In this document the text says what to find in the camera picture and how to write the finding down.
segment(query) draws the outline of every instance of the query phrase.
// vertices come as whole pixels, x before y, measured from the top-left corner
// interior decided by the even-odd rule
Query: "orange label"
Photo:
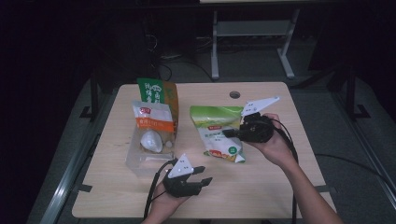
[[[163,121],[151,118],[137,118],[136,125],[138,128],[150,128],[156,131],[165,131],[169,133],[174,131],[173,121]]]

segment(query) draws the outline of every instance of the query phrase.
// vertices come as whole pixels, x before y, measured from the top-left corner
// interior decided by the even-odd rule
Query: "wooden table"
[[[255,148],[243,145],[246,163],[232,163],[207,157],[204,143],[192,124],[191,105],[245,105],[246,101],[269,98],[280,100],[262,113],[277,113],[289,129],[299,154],[300,164],[314,186],[325,185],[318,163],[289,90],[281,82],[177,84],[179,126],[176,155],[186,153],[193,166],[206,170],[192,176],[213,176],[199,196],[191,197],[173,215],[174,218],[290,218],[292,190],[280,168]],[[239,99],[229,96],[239,91]],[[132,100],[140,100],[137,85],[120,88],[101,139],[93,155],[83,185],[73,207],[75,217],[142,217],[152,176],[132,172],[125,159],[131,144],[135,121]],[[334,208],[329,192],[321,193]]]

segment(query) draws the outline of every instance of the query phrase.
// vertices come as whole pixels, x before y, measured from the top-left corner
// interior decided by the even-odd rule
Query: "clear plastic container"
[[[166,153],[154,153],[148,150],[143,150],[140,144],[141,134],[138,128],[134,128],[132,141],[126,156],[125,164],[138,176],[154,176],[160,167],[175,158],[175,141],[172,146],[167,148]]]

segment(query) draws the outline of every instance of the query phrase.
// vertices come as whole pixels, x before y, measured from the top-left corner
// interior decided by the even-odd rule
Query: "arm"
[[[270,119],[279,120],[277,115],[265,115]],[[277,122],[274,122],[274,125],[281,128]],[[257,148],[267,160],[283,170],[291,184],[306,223],[343,223],[309,181],[279,133],[274,132],[274,136],[267,143],[248,144]]]
[[[154,200],[148,217],[142,223],[160,224],[172,216],[179,206],[186,202],[190,197],[175,198],[165,192],[163,183],[160,183],[154,190]]]

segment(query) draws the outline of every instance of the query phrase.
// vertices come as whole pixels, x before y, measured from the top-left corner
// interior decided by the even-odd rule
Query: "black cable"
[[[165,166],[167,166],[169,164],[175,165],[176,162],[177,162],[177,159],[174,159],[172,161],[167,161],[166,163],[164,163],[163,166],[157,171],[157,173],[155,174],[154,178],[152,179],[151,187],[150,187],[149,192],[148,192],[148,199],[146,201],[145,215],[143,216],[143,220],[148,217],[148,215],[149,215],[149,206],[151,205],[151,202],[155,199],[154,198],[154,199],[151,200],[152,195],[154,194],[155,187],[157,187],[157,182],[158,182],[158,179],[160,178],[161,171],[163,170],[163,168],[165,168]]]
[[[151,202],[153,202],[154,200],[156,200],[157,198],[159,198],[161,195],[165,194],[166,191],[162,192],[161,194],[155,196],[153,199],[151,199]]]
[[[201,65],[199,65],[199,64],[197,64],[197,63],[192,63],[192,62],[188,62],[188,61],[183,61],[183,62],[167,62],[167,63],[190,63],[190,64],[193,64],[193,65],[195,65],[195,66],[201,68],[201,70],[204,71],[204,73],[210,78],[210,80],[213,81],[212,76],[210,76],[209,73],[207,73],[206,70],[205,70]]]
[[[206,41],[204,44],[201,44],[200,46],[198,46],[195,50],[196,53],[207,53],[211,50],[211,48],[213,48],[212,38],[207,37],[206,39],[209,39],[209,41]]]
[[[164,81],[169,81],[169,80],[171,79],[172,75],[173,75],[172,69],[171,69],[169,66],[167,66],[167,65],[165,65],[165,64],[162,64],[162,63],[160,63],[159,66],[165,67],[165,68],[168,69],[168,71],[169,71],[169,76],[168,76],[168,78],[163,78],[163,77],[161,76],[161,74],[160,74],[160,79],[161,79],[161,80],[164,80]]]
[[[275,121],[275,122],[278,122],[285,129],[286,132],[284,132],[282,129],[278,129],[277,127],[274,127],[274,130],[277,133],[279,133],[280,136],[282,136],[282,138],[285,140],[286,145],[288,146],[288,148],[291,151],[291,154],[293,155],[293,158],[298,163],[297,151],[296,151],[296,148],[294,147],[294,144],[293,144],[293,141],[291,139],[291,135],[290,135],[288,129],[279,120],[277,120],[277,119],[271,119],[271,120]],[[293,201],[292,201],[292,208],[291,208],[291,223],[292,224],[296,224],[297,223],[297,200],[296,200],[296,197],[294,196],[294,193],[293,193]]]
[[[388,186],[388,188],[390,189],[390,191],[393,193],[393,195],[396,195],[396,189],[392,186],[392,184],[384,177],[382,176],[379,172],[377,172],[376,170],[372,169],[369,166],[363,165],[361,163],[358,163],[356,161],[352,161],[343,157],[338,157],[338,156],[334,156],[334,155],[328,155],[328,154],[322,154],[322,153],[315,153],[315,156],[320,156],[320,157],[329,157],[329,158],[333,158],[333,159],[337,159],[340,161],[346,161],[349,163],[352,163],[354,165],[359,166],[360,168],[363,168],[364,170],[372,173],[373,175],[378,176],[379,178],[381,178],[382,181],[384,181],[384,183]]]

